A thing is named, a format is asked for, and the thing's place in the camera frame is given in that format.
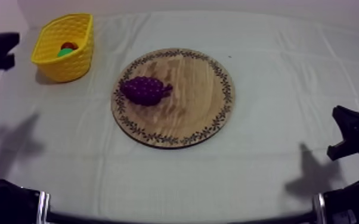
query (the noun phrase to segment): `plastic basket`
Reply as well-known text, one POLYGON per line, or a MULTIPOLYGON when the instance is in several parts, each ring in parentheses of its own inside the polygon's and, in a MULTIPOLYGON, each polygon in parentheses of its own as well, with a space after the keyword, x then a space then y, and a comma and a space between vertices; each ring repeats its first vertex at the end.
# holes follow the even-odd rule
POLYGON ((68 14, 43 27, 31 60, 50 79, 68 82, 88 72, 93 46, 93 16, 87 13, 68 14), (57 57, 65 42, 75 42, 78 49, 57 57))

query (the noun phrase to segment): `wooden plate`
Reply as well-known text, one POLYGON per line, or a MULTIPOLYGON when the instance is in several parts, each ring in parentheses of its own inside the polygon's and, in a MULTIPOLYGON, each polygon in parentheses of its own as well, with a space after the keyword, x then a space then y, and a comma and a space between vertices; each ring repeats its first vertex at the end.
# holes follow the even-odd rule
POLYGON ((235 89, 225 68, 213 58, 190 49, 161 49, 143 55, 120 74, 112 94, 112 113, 131 138, 158 148, 198 144, 227 122, 235 89), (155 106, 130 102, 120 83, 136 76, 155 77, 174 88, 155 106))

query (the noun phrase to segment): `round wooden board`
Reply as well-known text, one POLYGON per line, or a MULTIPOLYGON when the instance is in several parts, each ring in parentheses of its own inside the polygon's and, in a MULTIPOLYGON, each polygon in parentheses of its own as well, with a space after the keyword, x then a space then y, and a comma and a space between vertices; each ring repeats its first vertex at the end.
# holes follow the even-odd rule
POLYGON ((121 72, 112 93, 112 113, 131 138, 158 148, 183 148, 217 133, 235 101, 230 75, 213 58, 190 49, 161 49, 136 59, 121 72), (130 102, 120 83, 136 76, 155 77, 174 88, 155 106, 130 102))

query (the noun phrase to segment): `purple grapes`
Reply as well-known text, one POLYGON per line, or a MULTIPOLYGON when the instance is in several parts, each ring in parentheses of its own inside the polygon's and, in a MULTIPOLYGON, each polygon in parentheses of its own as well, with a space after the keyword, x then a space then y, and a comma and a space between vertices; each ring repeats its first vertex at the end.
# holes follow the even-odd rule
POLYGON ((137 76, 121 83, 120 90, 134 104, 152 106, 170 96, 172 85, 164 87, 159 79, 137 76))

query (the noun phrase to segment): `white tablecloth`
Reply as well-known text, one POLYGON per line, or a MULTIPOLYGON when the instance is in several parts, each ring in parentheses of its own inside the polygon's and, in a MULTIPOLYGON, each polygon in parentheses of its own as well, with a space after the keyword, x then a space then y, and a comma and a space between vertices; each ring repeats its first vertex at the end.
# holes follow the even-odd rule
POLYGON ((164 12, 95 18, 92 67, 53 84, 30 55, 0 80, 0 177, 51 193, 52 208, 148 222, 248 220, 310 209, 313 194, 359 180, 359 156, 331 163, 337 105, 359 111, 359 33, 270 15, 164 12), (136 143, 110 111, 112 86, 137 57, 191 48, 236 87, 231 119, 185 150, 136 143))

